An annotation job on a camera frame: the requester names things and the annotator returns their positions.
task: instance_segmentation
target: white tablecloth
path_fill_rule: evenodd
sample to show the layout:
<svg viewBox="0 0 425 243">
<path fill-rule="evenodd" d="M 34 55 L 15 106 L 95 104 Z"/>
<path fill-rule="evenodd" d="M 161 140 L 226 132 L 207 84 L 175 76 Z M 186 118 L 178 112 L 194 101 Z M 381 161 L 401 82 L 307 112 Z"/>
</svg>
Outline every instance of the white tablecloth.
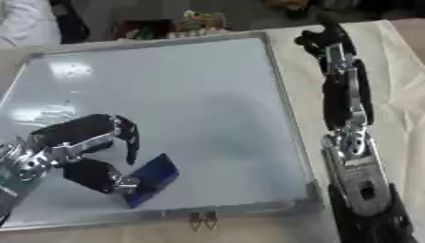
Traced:
<svg viewBox="0 0 425 243">
<path fill-rule="evenodd" d="M 366 63 L 376 122 L 372 135 L 378 143 L 387 176 L 402 194 L 416 225 L 416 238 L 425 241 L 425 67 L 385 21 L 345 25 Z M 317 62 L 293 44 L 305 28 L 267 30 L 283 68 L 283 77 L 306 151 L 322 188 L 327 176 L 320 155 L 326 132 L 322 115 L 323 76 Z M 122 45 L 117 43 L 89 46 Z M 84 48 L 87 45 L 65 48 Z M 23 50 L 0 53 L 0 91 L 5 91 Z M 330 209 L 314 215 L 273 218 L 220 219 L 218 229 L 194 233 L 188 222 L 170 221 L 99 229 L 46 230 L 0 234 L 3 242 L 336 242 Z"/>
</svg>

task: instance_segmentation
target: robotic arm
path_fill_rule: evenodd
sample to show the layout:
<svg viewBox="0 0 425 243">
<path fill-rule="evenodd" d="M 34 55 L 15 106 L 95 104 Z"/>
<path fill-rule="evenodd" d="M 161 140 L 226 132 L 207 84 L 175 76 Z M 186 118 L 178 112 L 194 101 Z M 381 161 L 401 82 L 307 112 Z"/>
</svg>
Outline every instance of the robotic arm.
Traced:
<svg viewBox="0 0 425 243">
<path fill-rule="evenodd" d="M 319 15 L 323 32 L 303 31 L 295 43 L 319 62 L 323 114 L 329 134 L 322 153 L 328 193 L 342 243 L 416 242 L 413 226 L 394 184 L 385 177 L 367 126 L 374 121 L 364 63 L 346 31 Z"/>
<path fill-rule="evenodd" d="M 145 174 L 123 176 L 113 165 L 85 156 L 112 146 L 114 138 L 126 141 L 126 161 L 133 165 L 139 149 L 139 133 L 136 125 L 122 116 L 90 115 L 36 130 L 26 140 L 17 138 L 2 144 L 0 218 L 6 218 L 49 171 L 57 168 L 63 169 L 64 178 L 91 190 L 123 194 L 132 202 L 129 204 L 139 200 L 134 194 L 156 191 L 152 176 L 149 179 Z M 154 167 L 148 163 L 142 168 L 152 173 Z"/>
</svg>

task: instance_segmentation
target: person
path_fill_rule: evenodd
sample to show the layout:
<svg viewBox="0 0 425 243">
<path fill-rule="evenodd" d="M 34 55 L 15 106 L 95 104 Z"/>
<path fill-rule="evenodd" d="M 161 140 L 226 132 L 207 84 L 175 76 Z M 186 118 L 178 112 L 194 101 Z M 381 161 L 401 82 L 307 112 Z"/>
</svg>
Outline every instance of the person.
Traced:
<svg viewBox="0 0 425 243">
<path fill-rule="evenodd" d="M 0 0 L 0 48 L 59 45 L 48 0 Z"/>
</svg>

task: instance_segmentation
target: silver metal bracket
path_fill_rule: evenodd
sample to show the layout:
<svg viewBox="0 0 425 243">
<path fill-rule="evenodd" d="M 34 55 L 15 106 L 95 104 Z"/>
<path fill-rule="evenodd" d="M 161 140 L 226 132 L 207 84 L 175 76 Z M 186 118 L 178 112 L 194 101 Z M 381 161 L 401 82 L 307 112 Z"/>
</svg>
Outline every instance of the silver metal bracket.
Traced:
<svg viewBox="0 0 425 243">
<path fill-rule="evenodd" d="M 330 182 L 340 188 L 347 206 L 357 215 L 382 213 L 391 201 L 388 182 L 374 141 L 366 133 L 366 152 L 351 159 L 341 150 L 341 138 L 326 135 L 322 153 Z"/>
</svg>

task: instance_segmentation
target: white surface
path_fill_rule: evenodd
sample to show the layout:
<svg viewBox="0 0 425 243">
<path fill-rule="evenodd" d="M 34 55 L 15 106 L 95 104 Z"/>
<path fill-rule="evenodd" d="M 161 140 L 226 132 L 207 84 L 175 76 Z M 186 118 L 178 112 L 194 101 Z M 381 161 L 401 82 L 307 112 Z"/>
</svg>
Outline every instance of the white surface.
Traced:
<svg viewBox="0 0 425 243">
<path fill-rule="evenodd" d="M 180 176 L 135 212 L 307 198 L 307 180 L 259 39 L 62 54 L 30 61 L 1 103 L 0 138 L 93 113 L 139 126 L 135 167 L 166 153 Z M 129 173 L 123 143 L 93 158 Z M 49 175 L 5 224 L 128 214 L 115 198 Z"/>
<path fill-rule="evenodd" d="M 422 107 L 425 68 L 388 22 L 345 25 L 352 35 L 371 80 L 377 121 L 372 134 L 385 162 L 388 178 L 396 183 L 416 226 L 418 242 L 425 241 L 425 155 Z M 326 129 L 322 115 L 323 77 L 316 61 L 293 38 L 307 28 L 270 30 L 286 89 L 300 125 L 316 177 L 327 185 L 320 156 L 320 138 Z M 2 242 L 338 242 L 331 213 L 306 217 L 220 219 L 220 227 L 193 233 L 185 221 L 29 234 L 0 235 Z"/>
</svg>

